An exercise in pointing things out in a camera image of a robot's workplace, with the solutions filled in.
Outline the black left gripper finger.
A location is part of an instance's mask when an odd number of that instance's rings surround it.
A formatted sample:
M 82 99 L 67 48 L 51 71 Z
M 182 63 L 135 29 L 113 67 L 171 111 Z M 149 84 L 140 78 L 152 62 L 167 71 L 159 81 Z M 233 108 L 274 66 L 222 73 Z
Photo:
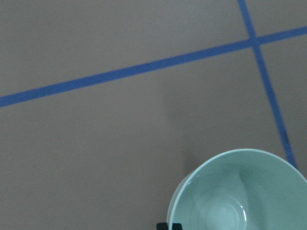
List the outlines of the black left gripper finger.
M 156 224 L 157 230 L 182 230 L 182 225 L 180 223 L 157 223 Z

